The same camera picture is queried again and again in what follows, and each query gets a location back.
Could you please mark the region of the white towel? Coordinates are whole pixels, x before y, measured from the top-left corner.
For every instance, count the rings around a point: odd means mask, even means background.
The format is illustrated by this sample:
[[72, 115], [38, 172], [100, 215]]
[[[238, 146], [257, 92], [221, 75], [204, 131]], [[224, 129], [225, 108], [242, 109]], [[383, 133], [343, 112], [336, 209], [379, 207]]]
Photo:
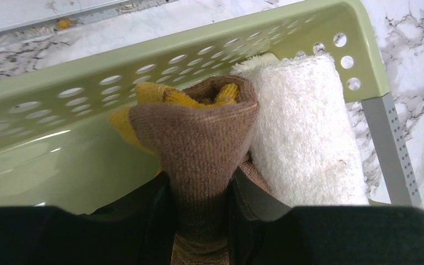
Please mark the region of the white towel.
[[252, 160], [287, 206], [366, 205], [362, 159], [333, 57], [267, 53], [235, 64], [250, 80], [260, 111]]

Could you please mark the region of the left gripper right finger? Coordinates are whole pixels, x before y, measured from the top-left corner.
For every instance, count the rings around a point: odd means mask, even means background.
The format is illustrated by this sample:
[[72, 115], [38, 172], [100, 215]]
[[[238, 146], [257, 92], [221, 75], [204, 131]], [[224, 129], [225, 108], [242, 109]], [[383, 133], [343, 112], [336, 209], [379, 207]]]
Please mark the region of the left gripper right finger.
[[290, 208], [237, 169], [228, 186], [231, 264], [424, 264], [424, 211]]

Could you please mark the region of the yellow towel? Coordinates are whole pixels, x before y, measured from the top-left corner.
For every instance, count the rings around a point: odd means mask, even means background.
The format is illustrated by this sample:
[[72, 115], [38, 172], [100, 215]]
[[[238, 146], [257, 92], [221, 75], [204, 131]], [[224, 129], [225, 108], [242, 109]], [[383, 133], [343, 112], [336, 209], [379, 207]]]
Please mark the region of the yellow towel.
[[228, 264], [227, 186], [237, 169], [264, 191], [250, 146], [259, 113], [251, 81], [213, 76], [179, 90], [143, 82], [137, 105], [109, 116], [128, 143], [159, 158], [178, 210], [172, 264]]

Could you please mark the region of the green plastic basket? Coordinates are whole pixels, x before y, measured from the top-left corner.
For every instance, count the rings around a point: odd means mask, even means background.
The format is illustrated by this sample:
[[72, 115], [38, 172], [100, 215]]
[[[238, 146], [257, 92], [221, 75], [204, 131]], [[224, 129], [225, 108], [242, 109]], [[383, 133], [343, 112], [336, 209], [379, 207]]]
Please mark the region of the green plastic basket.
[[91, 213], [149, 181], [155, 158], [110, 126], [142, 81], [189, 87], [270, 52], [324, 49], [361, 102], [390, 201], [421, 205], [384, 65], [360, 1], [303, 1], [0, 80], [0, 205]]

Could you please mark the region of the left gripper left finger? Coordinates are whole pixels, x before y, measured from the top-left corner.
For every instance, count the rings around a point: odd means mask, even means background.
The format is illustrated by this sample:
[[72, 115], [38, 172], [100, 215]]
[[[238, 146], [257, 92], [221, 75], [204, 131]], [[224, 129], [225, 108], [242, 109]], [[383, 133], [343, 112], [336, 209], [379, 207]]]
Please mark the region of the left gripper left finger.
[[165, 173], [91, 214], [0, 206], [0, 264], [169, 264], [175, 226]]

